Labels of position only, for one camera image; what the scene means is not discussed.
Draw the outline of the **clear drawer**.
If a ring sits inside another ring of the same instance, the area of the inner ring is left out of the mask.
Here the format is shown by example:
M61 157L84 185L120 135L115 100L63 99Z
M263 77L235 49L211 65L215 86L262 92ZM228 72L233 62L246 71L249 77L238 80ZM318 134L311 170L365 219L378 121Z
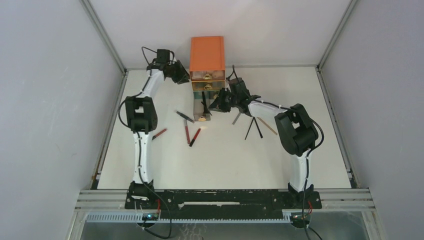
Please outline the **clear drawer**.
M218 99L219 97L221 96L221 90L217 90L217 91L212 91L211 93L210 93L210 99L211 100L216 100L216 99Z
M211 120L209 106L214 100L210 96L210 91L193 92L193 116L196 122L205 122Z
M225 78L225 70L191 71L192 81L221 81Z
M192 81L192 90L194 92L202 91L219 91L225 88L224 80L212 80L212 81Z

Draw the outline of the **clear top drawer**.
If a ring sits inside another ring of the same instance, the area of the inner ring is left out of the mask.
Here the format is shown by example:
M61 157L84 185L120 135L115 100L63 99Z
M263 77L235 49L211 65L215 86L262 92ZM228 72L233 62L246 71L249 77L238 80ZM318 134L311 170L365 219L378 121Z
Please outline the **clear top drawer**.
M225 70L191 71L192 81L221 81L225 78Z

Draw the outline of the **orange three-drawer organizer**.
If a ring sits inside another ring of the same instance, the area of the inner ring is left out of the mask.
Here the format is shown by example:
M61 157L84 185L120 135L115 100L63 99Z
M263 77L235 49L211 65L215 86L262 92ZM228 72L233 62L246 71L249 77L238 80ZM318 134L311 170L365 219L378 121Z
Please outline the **orange three-drawer organizer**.
M189 75L193 71L225 70L225 44L223 36L197 36L191 38Z

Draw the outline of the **wooden handle brush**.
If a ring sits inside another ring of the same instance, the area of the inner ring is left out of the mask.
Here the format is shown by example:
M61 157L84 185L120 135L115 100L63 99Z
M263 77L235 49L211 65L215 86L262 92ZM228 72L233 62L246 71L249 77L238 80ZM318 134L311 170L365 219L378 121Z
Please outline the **wooden handle brush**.
M263 123L274 135L278 135L278 133L268 124L268 123L266 123L262 118L260 118L260 117L257 117L258 119L259 119L259 121L261 122L261 123Z

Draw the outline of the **red lipstick black cap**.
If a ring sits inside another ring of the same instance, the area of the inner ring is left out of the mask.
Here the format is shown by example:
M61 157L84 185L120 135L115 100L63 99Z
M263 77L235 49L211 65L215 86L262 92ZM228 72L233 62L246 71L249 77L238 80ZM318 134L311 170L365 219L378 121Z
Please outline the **red lipstick black cap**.
M190 147L192 147L192 146L194 145L194 143L195 143L195 141L196 141L197 137L199 136L199 134L200 134L201 130L202 130L202 129L201 129L201 128L199 128L199 129L196 131L195 135L193 136L193 138L191 139L191 141L190 141L190 143L189 143L189 146L190 146Z

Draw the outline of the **black powder brush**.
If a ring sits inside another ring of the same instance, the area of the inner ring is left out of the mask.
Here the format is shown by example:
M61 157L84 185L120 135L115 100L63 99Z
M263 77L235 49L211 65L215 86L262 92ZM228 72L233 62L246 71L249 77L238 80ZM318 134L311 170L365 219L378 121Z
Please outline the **black powder brush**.
M207 91L202 91L201 92L201 96L202 96L202 114L205 116L210 117L212 114L209 110L209 106L210 106L210 102L209 102L209 95Z

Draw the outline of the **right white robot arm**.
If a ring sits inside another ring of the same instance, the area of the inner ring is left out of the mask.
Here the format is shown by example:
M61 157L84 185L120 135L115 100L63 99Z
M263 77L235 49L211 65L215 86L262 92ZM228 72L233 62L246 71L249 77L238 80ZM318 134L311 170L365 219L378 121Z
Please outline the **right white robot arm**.
M230 80L229 87L222 88L209 106L209 110L222 113L228 113L233 108L249 117L275 122L281 145L292 159L289 203L295 208L302 208L309 201L306 191L313 190L309 180L310 156L319 147L317 139L324 136L322 128L302 104L284 107L264 101L259 95L250 94L242 78Z

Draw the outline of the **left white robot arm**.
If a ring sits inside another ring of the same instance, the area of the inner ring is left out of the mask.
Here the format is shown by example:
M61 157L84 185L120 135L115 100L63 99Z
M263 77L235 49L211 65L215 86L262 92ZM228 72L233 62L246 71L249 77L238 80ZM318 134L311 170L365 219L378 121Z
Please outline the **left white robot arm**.
M128 188L129 197L149 209L156 203L153 176L148 161L151 158L153 131L158 125L154 97L166 78L178 85L189 82L189 74L173 51L157 49L156 57L146 68L146 82L140 92L125 98L127 127L132 131L135 145L133 179Z

